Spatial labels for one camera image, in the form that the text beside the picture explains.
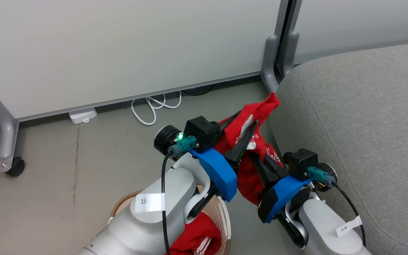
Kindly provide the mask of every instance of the metal stand foot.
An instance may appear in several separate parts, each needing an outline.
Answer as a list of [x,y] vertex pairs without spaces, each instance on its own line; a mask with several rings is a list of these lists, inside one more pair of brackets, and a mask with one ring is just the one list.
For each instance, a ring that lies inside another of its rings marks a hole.
[[0,172],[7,172],[12,167],[13,151],[18,132],[18,122],[0,101]]
[[278,37],[276,35],[269,36],[265,42],[261,78],[270,92],[276,92],[278,89],[278,82],[273,71],[273,65],[275,64],[275,58],[278,51],[278,43]]

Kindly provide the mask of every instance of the white cable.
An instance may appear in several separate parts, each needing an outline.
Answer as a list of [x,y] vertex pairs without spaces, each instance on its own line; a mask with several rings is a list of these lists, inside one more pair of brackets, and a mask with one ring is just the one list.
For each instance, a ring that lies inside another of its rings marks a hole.
[[[151,100],[153,100],[154,102],[156,102],[156,103],[159,104],[160,106],[157,106],[157,107],[153,106],[152,103],[151,103]],[[131,101],[131,111],[133,112],[133,114],[135,115],[135,117],[136,117],[141,123],[143,123],[144,125],[147,125],[147,126],[151,126],[151,125],[153,125],[153,124],[155,123],[155,121],[157,121],[157,115],[155,114],[155,110],[161,109],[161,108],[163,108],[163,107],[166,107],[166,108],[169,108],[169,109],[178,108],[178,106],[179,106],[180,103],[182,102],[182,92],[179,91],[178,103],[177,103],[176,106],[170,106],[170,105],[166,105],[166,104],[165,104],[165,103],[166,103],[166,96],[165,96],[165,94],[163,94],[163,103],[160,102],[160,101],[158,101],[158,100],[156,100],[156,99],[154,99],[154,98],[152,98],[152,97],[146,97],[146,101],[147,101],[147,104],[149,105],[149,107],[151,108],[152,113],[154,114],[154,121],[152,121],[152,122],[150,122],[150,123],[148,123],[148,122],[146,122],[146,121],[143,121],[143,120],[135,113],[135,109],[133,108],[133,103],[135,102],[135,100],[132,100],[132,101]]]

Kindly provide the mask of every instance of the gray fabric ottoman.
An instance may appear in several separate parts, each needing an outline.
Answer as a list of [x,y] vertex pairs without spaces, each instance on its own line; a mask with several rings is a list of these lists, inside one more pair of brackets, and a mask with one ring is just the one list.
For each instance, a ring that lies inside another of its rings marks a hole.
[[[368,250],[408,255],[408,45],[304,63],[277,96],[270,125],[281,152],[317,152],[358,209]],[[354,219],[336,189],[320,195]]]

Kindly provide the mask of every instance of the black cord on floor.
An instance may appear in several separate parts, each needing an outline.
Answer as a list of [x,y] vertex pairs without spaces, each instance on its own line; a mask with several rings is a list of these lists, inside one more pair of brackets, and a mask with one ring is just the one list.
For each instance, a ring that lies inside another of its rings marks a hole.
[[216,85],[217,85],[217,84],[214,84],[214,85],[210,86],[210,89],[209,89],[208,91],[206,91],[206,92],[203,92],[203,93],[194,94],[194,93],[186,92],[185,90],[182,90],[182,92],[184,92],[184,93],[187,94],[187,95],[191,95],[191,96],[202,96],[202,95],[204,95],[204,94],[209,93],[212,89],[215,88]]
[[[163,160],[163,165],[161,166],[161,177],[162,177],[162,181],[161,181],[161,190],[162,193],[165,192],[165,172],[166,172],[166,162],[168,161],[168,158],[170,157],[170,155],[173,152],[170,151],[168,152],[167,155],[165,155],[165,159]],[[170,255],[170,244],[168,242],[168,229],[166,227],[166,205],[165,205],[165,210],[162,211],[162,221],[163,221],[163,238],[165,239],[165,248],[166,248],[166,254]]]
[[[350,207],[352,207],[353,212],[355,213],[355,215],[358,217],[358,211],[355,208],[355,205],[353,205],[352,201],[350,200],[349,197],[347,197],[347,194],[344,192],[343,189],[341,189],[341,187],[336,183],[336,182],[332,182],[332,184],[341,192],[341,194],[343,194],[344,198],[347,200],[348,204],[350,205]],[[360,225],[360,229],[361,229],[361,236],[362,236],[362,241],[363,241],[363,246],[366,247],[366,236],[364,235],[364,227],[363,225]]]

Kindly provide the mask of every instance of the white partition panel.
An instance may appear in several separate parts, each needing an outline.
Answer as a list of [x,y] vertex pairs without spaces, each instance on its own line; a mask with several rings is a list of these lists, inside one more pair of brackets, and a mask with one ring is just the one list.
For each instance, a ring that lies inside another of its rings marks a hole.
[[408,0],[303,0],[294,63],[408,43]]
[[15,118],[258,73],[280,0],[0,0]]

